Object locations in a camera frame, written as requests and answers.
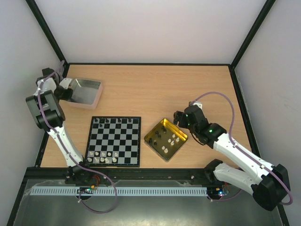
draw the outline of wooden table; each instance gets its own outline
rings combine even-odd
[[[146,65],[70,65],[69,78],[100,80],[103,93],[95,110],[75,108],[65,101],[65,126],[78,150],[85,156],[92,116],[141,116],[140,168],[203,168],[211,160],[235,164],[226,156],[199,145],[189,131],[187,143],[170,160],[163,161],[144,143],[144,136],[163,118],[173,120],[175,111],[183,111],[188,102],[209,91],[219,91],[233,102],[236,118],[233,137],[250,150],[245,126],[227,66],[146,66]],[[221,96],[201,99],[209,122],[229,129],[231,108]],[[55,142],[49,138],[41,167],[66,167]]]

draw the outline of metal floor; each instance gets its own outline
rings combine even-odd
[[[242,193],[229,202],[212,203],[205,197],[119,197],[117,208],[107,214],[94,214],[77,203],[74,196],[30,196],[29,181],[20,204],[15,226],[280,226],[278,210],[262,209],[252,196]],[[128,182],[141,186],[138,182]],[[64,185],[62,181],[47,181]],[[105,210],[114,197],[95,196],[87,204]]]

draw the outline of metal tray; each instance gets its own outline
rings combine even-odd
[[[154,150],[164,161],[168,162],[177,153],[177,151],[185,144],[188,136],[180,131],[171,121],[168,119],[162,119],[145,137],[145,143]]]

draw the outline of cable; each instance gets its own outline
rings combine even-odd
[[[193,138],[195,141],[197,141],[200,145],[202,145],[202,146],[205,145],[205,144],[202,144],[201,142],[199,142],[199,141],[194,137],[193,133],[190,133],[190,134],[191,134],[192,138]]]
[[[81,193],[79,194],[79,202],[81,202],[81,203],[85,206],[85,208],[88,209],[89,211],[91,211],[91,212],[93,212],[93,213],[99,213],[99,214],[102,214],[102,213],[108,213],[108,212],[112,211],[113,209],[115,209],[116,206],[117,206],[117,189],[116,189],[116,187],[115,187],[114,182],[113,182],[107,175],[105,175],[105,174],[103,174],[103,173],[101,173],[101,172],[98,172],[98,171],[96,171],[96,170],[93,170],[93,169],[87,169],[87,168],[85,168],[85,167],[82,167],[81,165],[79,165],[79,164],[75,161],[75,159],[72,157],[72,155],[69,153],[69,151],[68,151],[67,148],[65,147],[65,145],[64,145],[63,141],[61,140],[61,137],[60,137],[59,133],[57,132],[57,130],[56,130],[55,128],[53,128],[53,127],[49,124],[49,122],[47,121],[47,118],[46,118],[45,113],[44,113],[44,110],[43,110],[43,105],[42,105],[41,97],[40,97],[40,94],[41,94],[41,91],[42,91],[42,88],[43,88],[43,84],[45,83],[45,81],[46,81],[47,79],[51,78],[56,72],[58,72],[58,71],[61,69],[61,67],[63,66],[63,64],[64,64],[64,61],[61,62],[60,66],[59,66],[54,72],[52,72],[52,73],[51,73],[49,76],[47,76],[45,79],[41,80],[41,83],[40,83],[40,85],[39,85],[39,87],[38,87],[38,103],[39,103],[40,112],[41,112],[42,117],[43,117],[43,119],[44,119],[44,121],[45,121],[45,124],[46,124],[50,129],[52,129],[52,130],[56,133],[57,139],[58,139],[59,142],[61,143],[61,145],[62,145],[64,151],[65,151],[66,154],[67,154],[67,156],[70,157],[70,159],[74,162],[74,164],[76,164],[76,165],[77,165],[79,168],[81,168],[82,170],[86,170],[86,171],[89,171],[89,172],[93,172],[93,173],[99,174],[99,175],[101,175],[101,176],[103,176],[103,177],[106,177],[106,178],[109,180],[109,182],[112,184],[112,187],[114,188],[114,191],[115,191],[115,201],[114,201],[114,203],[112,204],[112,206],[111,206],[109,209],[105,210],[105,211],[96,211],[96,210],[91,209],[91,208],[88,207],[84,202],[81,201],[81,198],[80,198]]]
[[[254,157],[252,157],[251,155],[249,155],[247,152],[245,152],[243,149],[241,149],[238,145],[235,144],[235,142],[233,141],[232,139],[232,129],[233,129],[233,125],[234,125],[234,119],[235,119],[235,111],[234,111],[234,106],[232,104],[232,102],[230,101],[230,99],[220,93],[220,92],[215,92],[215,91],[212,91],[212,92],[207,92],[207,93],[204,93],[203,95],[200,95],[198,98],[196,98],[192,103],[195,103],[196,101],[198,101],[200,98],[204,97],[204,96],[207,96],[209,94],[217,94],[217,95],[220,95],[222,97],[224,97],[230,104],[231,106],[231,109],[232,109],[232,121],[231,121],[231,124],[230,124],[230,129],[229,129],[229,139],[230,139],[230,142],[241,152],[243,153],[245,156],[247,156],[249,159],[251,159],[252,161],[254,161],[256,164],[258,164],[259,166],[261,166],[262,164],[257,161]],[[290,192],[290,190],[287,188],[287,186],[282,182],[282,180],[275,174],[273,173],[270,169],[268,169],[267,167],[264,167],[264,169],[269,172],[280,184],[281,186],[285,189],[285,191],[287,192],[288,196],[290,197],[290,201],[289,202],[281,202],[280,204],[281,205],[291,205],[293,203],[293,195],[292,193]]]

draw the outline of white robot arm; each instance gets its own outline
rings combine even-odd
[[[174,124],[179,123],[179,127],[189,129],[201,145],[208,145],[226,155],[240,167],[240,169],[235,169],[215,159],[204,168],[207,179],[211,183],[219,180],[235,185],[251,194],[264,209],[272,211],[287,195],[287,192],[267,169],[290,190],[286,168],[281,164],[273,166],[247,150],[233,138],[231,141],[223,127],[208,122],[201,107],[202,104],[195,102],[190,104],[184,112],[175,112]]]

